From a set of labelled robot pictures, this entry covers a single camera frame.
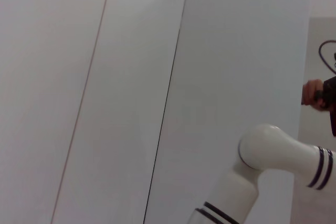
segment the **dark object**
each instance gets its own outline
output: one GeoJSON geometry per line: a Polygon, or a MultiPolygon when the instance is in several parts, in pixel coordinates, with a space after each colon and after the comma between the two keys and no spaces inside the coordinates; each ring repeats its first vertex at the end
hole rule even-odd
{"type": "MultiPolygon", "coordinates": [[[[323,109],[329,109],[336,104],[336,76],[323,83],[323,91],[318,90],[314,94],[314,100],[323,99],[323,109]]],[[[332,134],[336,136],[336,111],[330,112],[330,122],[332,134]]]]}
{"type": "Polygon", "coordinates": [[[317,102],[323,99],[323,109],[328,109],[333,103],[336,103],[336,76],[323,83],[323,91],[318,90],[314,94],[314,100],[317,102]]]}

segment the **gray wall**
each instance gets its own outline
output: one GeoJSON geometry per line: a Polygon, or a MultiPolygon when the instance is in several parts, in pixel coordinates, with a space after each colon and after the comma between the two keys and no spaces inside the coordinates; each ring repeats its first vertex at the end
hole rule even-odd
{"type": "MultiPolygon", "coordinates": [[[[309,0],[186,0],[146,224],[185,223],[242,133],[298,136],[309,0]]],[[[268,171],[247,223],[290,222],[293,176],[268,171]]]]}

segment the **black stripe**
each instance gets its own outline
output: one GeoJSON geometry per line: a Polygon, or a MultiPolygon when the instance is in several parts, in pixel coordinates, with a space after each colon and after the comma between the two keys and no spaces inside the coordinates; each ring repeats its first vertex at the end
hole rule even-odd
{"type": "Polygon", "coordinates": [[[223,219],[227,220],[228,222],[230,222],[231,224],[239,224],[237,221],[235,221],[233,218],[231,218],[229,215],[223,213],[222,211],[220,211],[217,207],[211,205],[209,202],[205,202],[204,206],[209,208],[211,211],[215,212],[216,214],[218,214],[219,216],[221,216],[223,219]]]}
{"type": "Polygon", "coordinates": [[[222,223],[220,220],[218,220],[216,217],[213,217],[211,214],[209,214],[207,211],[203,210],[203,209],[198,209],[196,208],[195,211],[201,213],[202,215],[204,215],[206,218],[208,218],[209,220],[211,220],[213,223],[216,224],[224,224],[222,223]]]}
{"type": "Polygon", "coordinates": [[[328,183],[328,180],[330,178],[331,175],[331,171],[332,171],[332,164],[334,162],[334,159],[332,157],[332,152],[330,150],[327,150],[328,154],[329,154],[329,163],[328,163],[328,169],[327,169],[327,173],[326,176],[324,177],[324,180],[322,181],[321,185],[316,188],[317,190],[322,190],[326,184],[328,183]]]}
{"type": "Polygon", "coordinates": [[[319,166],[317,167],[317,171],[315,174],[314,179],[311,181],[311,183],[308,185],[308,187],[313,187],[317,181],[319,180],[321,173],[322,173],[322,168],[323,168],[323,163],[324,163],[324,151],[321,147],[317,146],[320,150],[320,162],[319,162],[319,166]]]}

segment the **finger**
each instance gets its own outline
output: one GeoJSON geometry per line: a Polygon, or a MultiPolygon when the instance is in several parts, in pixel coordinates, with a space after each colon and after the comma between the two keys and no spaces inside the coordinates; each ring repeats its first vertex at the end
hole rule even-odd
{"type": "Polygon", "coordinates": [[[303,102],[305,105],[309,105],[309,91],[308,91],[308,83],[303,87],[303,102]]]}
{"type": "Polygon", "coordinates": [[[317,106],[318,107],[322,107],[322,106],[324,106],[324,101],[323,101],[323,99],[319,99],[318,101],[317,101],[317,106]]]}
{"type": "Polygon", "coordinates": [[[323,81],[316,80],[316,90],[322,90],[323,91],[323,81]]]}
{"type": "Polygon", "coordinates": [[[303,105],[305,103],[304,99],[303,99],[303,89],[304,89],[305,85],[302,86],[302,93],[301,93],[301,105],[303,105]]]}
{"type": "Polygon", "coordinates": [[[316,81],[309,81],[309,88],[308,88],[308,99],[310,104],[316,104],[314,100],[314,94],[316,91],[317,82],[316,81]]]}

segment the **panel seam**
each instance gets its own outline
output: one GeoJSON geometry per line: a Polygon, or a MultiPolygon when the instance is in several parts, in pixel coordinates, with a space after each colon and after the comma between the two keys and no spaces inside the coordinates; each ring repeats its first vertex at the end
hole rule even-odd
{"type": "Polygon", "coordinates": [[[170,89],[170,84],[172,81],[172,75],[173,75],[173,69],[174,69],[174,63],[175,63],[175,58],[176,58],[176,51],[177,51],[177,47],[178,47],[178,43],[179,43],[179,38],[180,38],[180,32],[181,32],[181,27],[182,27],[182,19],[183,19],[183,14],[184,14],[184,9],[185,9],[185,3],[186,0],[184,0],[183,2],[183,9],[182,9],[182,14],[181,14],[181,21],[180,21],[180,27],[179,27],[179,31],[178,31],[178,35],[177,35],[177,40],[176,40],[176,45],[175,45],[175,53],[174,53],[174,59],[173,59],[173,63],[172,63],[172,69],[170,72],[170,78],[169,78],[169,83],[168,83],[168,89],[167,89],[167,95],[166,95],[166,100],[165,100],[165,104],[164,104],[164,109],[163,109],[163,114],[162,114],[162,121],[161,121],[161,128],[160,128],[160,133],[159,133],[159,139],[158,139],[158,145],[156,147],[156,153],[155,153],[155,159],[154,159],[154,165],[153,165],[153,171],[152,171],[152,177],[151,177],[151,182],[149,185],[149,191],[148,191],[148,197],[147,197],[147,202],[146,202],[146,208],[145,208],[145,213],[143,216],[143,224],[145,224],[146,221],[146,214],[147,214],[147,209],[148,209],[148,203],[149,203],[149,198],[150,198],[150,194],[151,194],[151,189],[152,189],[152,183],[153,183],[153,176],[154,176],[154,170],[155,170],[155,164],[156,164],[156,158],[157,158],[157,152],[159,150],[159,144],[160,144],[160,138],[161,138],[161,133],[162,133],[162,126],[163,126],[163,121],[164,121],[164,115],[165,115],[165,111],[166,111],[166,106],[167,106],[167,100],[168,100],[168,94],[169,94],[169,89],[170,89]]]}
{"type": "Polygon", "coordinates": [[[86,80],[85,80],[85,85],[84,85],[82,97],[81,97],[81,100],[80,100],[80,103],[79,103],[77,117],[76,117],[75,125],[73,127],[73,132],[72,132],[72,136],[71,136],[71,140],[70,140],[70,144],[69,144],[69,148],[68,148],[67,157],[66,157],[65,164],[64,164],[64,167],[63,167],[62,176],[61,176],[61,180],[60,180],[60,183],[59,183],[59,187],[58,187],[58,191],[57,191],[57,196],[56,196],[56,200],[55,200],[55,204],[54,204],[54,209],[53,209],[53,213],[51,215],[50,224],[54,223],[54,218],[55,218],[55,213],[56,213],[56,209],[57,209],[57,205],[58,205],[59,195],[60,195],[60,192],[61,192],[61,188],[62,188],[62,184],[63,184],[63,179],[64,179],[65,171],[66,171],[66,168],[67,168],[67,165],[68,165],[68,160],[69,160],[69,156],[70,156],[70,151],[71,151],[73,139],[75,137],[75,132],[76,132],[77,124],[78,124],[79,114],[80,114],[80,110],[82,108],[83,99],[84,99],[86,87],[87,87],[89,76],[90,76],[90,70],[91,70],[93,58],[94,58],[95,52],[96,52],[97,42],[98,42],[98,38],[99,38],[99,34],[100,34],[100,28],[101,28],[102,20],[103,20],[104,13],[105,13],[106,3],[107,3],[107,0],[104,1],[104,5],[103,5],[100,21],[99,21],[98,31],[97,31],[97,35],[96,35],[96,40],[94,42],[95,45],[93,47],[92,56],[91,56],[91,60],[90,60],[90,64],[89,64],[89,69],[88,69],[88,73],[87,73],[87,76],[86,76],[86,80]]]}

